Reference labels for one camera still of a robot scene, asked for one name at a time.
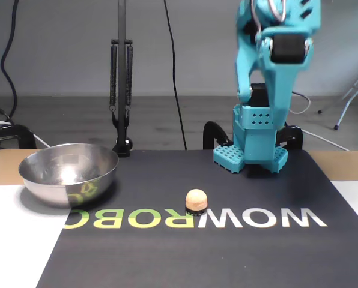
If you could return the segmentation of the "teal gripper body black servo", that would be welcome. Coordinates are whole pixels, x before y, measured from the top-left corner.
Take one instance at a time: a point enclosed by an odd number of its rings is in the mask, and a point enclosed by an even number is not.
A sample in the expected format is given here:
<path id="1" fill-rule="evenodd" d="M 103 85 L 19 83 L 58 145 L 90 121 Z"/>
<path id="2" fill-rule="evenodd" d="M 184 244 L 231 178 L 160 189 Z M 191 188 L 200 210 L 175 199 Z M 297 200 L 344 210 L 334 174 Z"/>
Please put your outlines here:
<path id="1" fill-rule="evenodd" d="M 276 34 L 272 38 L 272 62 L 303 62 L 305 38 L 300 34 Z"/>

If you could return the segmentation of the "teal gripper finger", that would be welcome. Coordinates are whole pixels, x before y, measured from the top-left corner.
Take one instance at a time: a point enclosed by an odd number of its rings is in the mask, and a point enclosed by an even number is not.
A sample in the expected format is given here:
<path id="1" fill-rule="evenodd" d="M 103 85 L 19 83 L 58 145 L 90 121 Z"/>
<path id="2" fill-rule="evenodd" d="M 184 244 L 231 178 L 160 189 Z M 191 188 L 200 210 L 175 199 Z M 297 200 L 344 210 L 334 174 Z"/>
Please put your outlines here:
<path id="1" fill-rule="evenodd" d="M 300 34 L 305 38 L 305 60 L 303 62 L 272 62 L 272 38 L 276 34 Z M 258 65 L 265 78 L 268 103 L 275 130 L 282 128 L 291 104 L 291 94 L 301 71 L 309 68 L 314 46 L 309 31 L 264 31 L 257 36 Z"/>

